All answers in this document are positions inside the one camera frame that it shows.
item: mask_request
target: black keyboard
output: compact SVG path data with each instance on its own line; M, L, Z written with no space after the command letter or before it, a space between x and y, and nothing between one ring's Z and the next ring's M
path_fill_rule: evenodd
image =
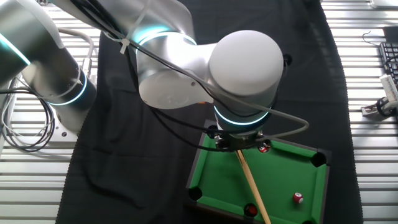
M382 55L383 64L390 58L398 57L398 43L387 43L383 42L380 44L380 53ZM386 74L392 76L395 83L398 82L398 58L392 59L391 62L387 63L387 68L384 67Z

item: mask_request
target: billiard ball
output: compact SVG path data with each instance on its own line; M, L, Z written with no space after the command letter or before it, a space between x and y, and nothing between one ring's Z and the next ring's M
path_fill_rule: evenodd
M294 203L302 203L303 200L304 200L303 195L301 195L300 193L293 194Z

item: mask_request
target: pool cue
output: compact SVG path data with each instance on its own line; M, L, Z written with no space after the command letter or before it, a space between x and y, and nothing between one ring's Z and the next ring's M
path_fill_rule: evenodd
M257 189L257 185L256 185L256 183L254 181L253 175L251 174L248 162L244 158L244 155L243 155L241 150L237 150L236 151L236 155L237 155L237 157L239 159L239 162L241 163L244 175L246 176L246 179L249 182L249 185L250 185L250 188L251 188L251 192L253 193L253 196L256 199L256 202L257 202L257 204L259 206L259 210L260 210L262 219L264 219L264 222L266 224L271 224L271 221L269 220L269 217L268 217L267 210L266 210L266 208L264 206L264 203L262 202L259 190Z

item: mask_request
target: black cable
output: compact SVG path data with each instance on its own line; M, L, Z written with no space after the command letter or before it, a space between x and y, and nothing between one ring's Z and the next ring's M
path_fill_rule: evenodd
M132 80L133 80L133 84L134 84L134 86L136 87L136 89L137 89L137 91L138 91L138 78L137 78L137 76L134 76L134 75L133 75L133 74L136 73L136 71L135 71L134 67L132 66L132 61L131 61L131 55L130 55L130 53L131 53L131 51L130 51L130 49L129 49L129 47L128 47L128 48L126 49L126 56L127 56L127 62L128 62L128 66L129 66L129 71L130 71L130 74L131 74L131 78L132 78ZM204 149L204 150L208 150L208 151L216 151L216 152L232 152L232 151L240 150L240 149L228 149L228 148L213 149L213 148L203 147L203 146L199 146L199 145L197 145L197 144L194 144L194 143L192 143L192 142L186 140L185 138L183 138L181 135L177 134L173 129L171 129L171 128L159 117L159 115L161 115L161 116L163 116L164 118L169 119L170 121L173 121L173 122L175 122L175 123L178 123L178 124L187 126L187 127L189 127L189 128L198 129L198 130L200 130L200 131L207 131L207 132L212 132L212 133L223 133L223 134L234 134L235 132L236 132L235 134L238 134L238 133L243 133L244 131L223 131L223 130L214 130L214 129L210 129L210 128L203 128L203 127L199 127L199 126L195 126L195 125L192 125L192 124L188 124L188 123L183 122L183 121L181 121L181 120L175 119L175 118L173 118L173 117L171 117L171 116L169 116L169 115L167 115L167 114L161 112L161 110L159 110L159 109L157 109L157 108L153 108L153 107L150 107L150 106L148 106L148 107L149 107L150 110L153 112L155 118L161 123L161 125L162 125L167 131L169 131L170 133L172 133L177 139L183 141L184 143L186 143L186 144L188 144L188 145L190 145L190 146L192 146L192 147L195 147L195 148L198 148L198 149ZM257 145L257 144L252 144L252 145L249 145L249 146L247 146L247 147L245 147L245 148L242 148L242 149L251 148L251 147L254 147L254 146L256 146L256 145Z
M127 56L127 61L128 61L128 64L129 64L129 70L130 70L130 74L131 74L131 78L132 78L133 84L136 87L136 89L138 90L138 78L137 78L137 76L133 75L136 71L135 71L134 67L132 66L131 54L130 54L129 48L126 49L126 56ZM181 121L181 120L179 120L177 118L173 118L173 117L163 113L161 110L159 110L157 108L153 108L153 107L150 107L150 108L151 108L152 111L155 111L157 114L159 114L162 117L168 119L169 121L173 121L174 123L181 124L183 126L186 126L186 127L189 127L189 128L193 128L193 129L197 129L197 130L200 130L200 131L204 131L204 132L207 132L207 133L239 134L239 133L245 133L247 131L251 131L251 129L241 129L241 130L237 130L237 131L225 131L225 130L215 130L215 129L210 129L210 128L199 127L199 126L195 126L193 124L189 124L189 123L186 123L184 121Z
M239 133L245 133L245 132L248 132L248 131L252 131L252 129L249 129L249 128L241 129L241 130L235 130L235 131L225 131L225 130L215 130L215 129L211 129L211 128L199 127L199 126L195 126L193 124L189 124L189 123L186 123L184 121L181 121L181 120L179 120L177 118L173 118L173 117L165 114L163 111L161 111L161 110L159 110L157 108L151 107L151 109L154 110L157 114L161 115L162 117L168 119L169 121L172 121L172 122L177 123L177 124L181 124L181 125L186 126L188 128L197 129L199 131L204 131L206 133L239 134Z
M4 112L4 115L5 115L4 117L8 116L8 109L5 108L5 106L8 103L8 101L11 100L11 94L15 94L15 93L24 93L24 94L31 94L31 95L37 96L34 92L30 91L28 88L23 88L23 87L11 88L8 90L0 90L0 94L7 94L7 96L4 99L3 104L2 104L2 112ZM28 146L18 145L18 143L16 143L16 141L13 138L14 133L12 133L10 130L8 130L5 127L4 125L7 125L7 124L4 124L3 120L1 120L1 128L0 128L1 135L7 141L7 143L10 144L12 147L26 151L26 152L37 152L37 151L41 150L42 148L44 148L50 142L51 137L53 136L53 132L55 130L54 115L53 115L52 109L47 104L47 102L45 102L43 99L40 99L40 98L39 98L39 101L44 108L45 115L46 115L46 122L45 122L45 127L42 129L44 132L43 132L41 138L38 141L36 141L35 143L28 145ZM36 147L36 145L41 144L43 142L44 142L44 144L42 146Z
M384 62L384 66L387 66L387 64L390 63L392 59L396 59L396 58L398 58L398 55L393 56L393 57L387 59L387 60Z
M12 135L14 134L14 133L11 133L7 128L5 129L6 130L6 134L4 133L4 131L2 132L2 135L3 135L3 137L5 138L5 140L11 145L11 146L13 146L13 147L15 147L15 148L18 148L18 149L22 149L22 150L24 150L24 151L27 151L27 152L35 152L35 151L38 151L38 150L40 150L40 149L42 149L45 145L47 145L47 144L45 144L44 146L42 146L42 147L40 147L40 148L38 148L38 149L32 149L33 147L35 147L36 145L38 145L38 144L40 144L40 143L43 143L44 141L45 141L45 139L47 139L47 141L49 141L49 139L50 138L47 138L48 136L47 136L47 133L48 133L48 123L50 122L50 120L51 120L51 115L49 116L49 113L48 113L48 107L46 106L47 104L46 104L46 102L45 101L43 101L43 100L41 100L40 101L41 102L41 104L43 105L43 107L45 108L45 111L46 111L46 127L45 127L45 129L44 129L44 133L43 133L43 135L42 135L42 137L37 141L37 142L35 142L35 143L33 143L33 144L31 144L31 145L29 145L29 146L20 146L20 145L18 145L18 143L16 143L15 142L15 140L12 138Z
M199 146L197 144L194 144L188 140L186 140L184 137L182 137L181 135L177 134L173 129L171 129L166 123L164 123L164 121L159 117L159 115L155 112L152 111L152 113L154 114L155 118L161 123L161 125L170 133L172 133L177 139L183 141L184 143L188 144L189 146L195 147L197 149L203 149L203 150L207 150L207 151L211 151L211 152L234 152L234 151L238 151L238 150L243 150L243 149L250 149L254 146L259 145L257 144L251 144L242 148L229 148L229 147L222 147L222 148L210 148L210 147L204 147L204 146Z

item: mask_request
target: black fabric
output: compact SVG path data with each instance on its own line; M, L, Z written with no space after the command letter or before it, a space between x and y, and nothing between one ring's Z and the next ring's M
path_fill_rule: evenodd
M398 42L398 27L383 27L384 36L386 41L390 43Z
M291 54L293 63L276 109L306 119L310 128L285 140L333 152L325 224L362 223L345 77L319 1L182 2L192 13L199 44L252 29L268 34L284 54ZM119 49L119 44L101 36L98 95L73 153L57 223L239 223L183 206L196 149L173 137L154 118L134 89ZM214 120L210 105L169 114L198 126L205 119ZM199 142L201 133L170 126ZM299 126L271 116L264 133Z

